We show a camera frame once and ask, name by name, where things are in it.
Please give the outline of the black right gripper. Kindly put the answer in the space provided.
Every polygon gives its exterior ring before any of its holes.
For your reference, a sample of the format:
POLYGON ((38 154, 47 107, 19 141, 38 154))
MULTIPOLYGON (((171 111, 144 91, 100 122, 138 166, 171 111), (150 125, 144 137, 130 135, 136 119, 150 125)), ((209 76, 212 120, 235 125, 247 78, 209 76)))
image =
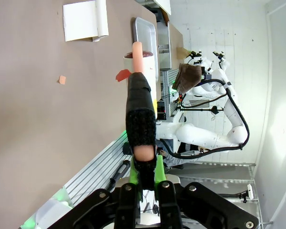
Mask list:
MULTIPOLYGON (((201 82, 212 79, 213 69, 211 67, 201 66, 201 70, 202 70, 201 82)), ((175 81, 172 85, 172 89, 178 91, 179 90, 178 87, 179 87, 179 82, 175 81)))

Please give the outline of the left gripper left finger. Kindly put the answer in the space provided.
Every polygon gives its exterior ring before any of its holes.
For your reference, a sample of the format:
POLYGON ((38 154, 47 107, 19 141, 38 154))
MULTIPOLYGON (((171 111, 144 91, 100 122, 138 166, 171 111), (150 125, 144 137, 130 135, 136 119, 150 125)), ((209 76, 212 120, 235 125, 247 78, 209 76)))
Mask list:
POLYGON ((51 229, 134 229, 139 214, 139 192, 134 183, 116 187, 113 192, 100 188, 53 223, 51 229))

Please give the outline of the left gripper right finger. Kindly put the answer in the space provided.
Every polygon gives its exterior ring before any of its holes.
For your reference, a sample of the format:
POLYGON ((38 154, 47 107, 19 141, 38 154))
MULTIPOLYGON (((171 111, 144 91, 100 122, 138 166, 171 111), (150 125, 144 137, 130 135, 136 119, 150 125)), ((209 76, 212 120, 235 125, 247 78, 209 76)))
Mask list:
POLYGON ((198 182, 183 187, 166 179, 163 157, 157 156, 156 196, 162 229, 181 229, 181 214, 207 229, 256 229, 259 220, 198 182))

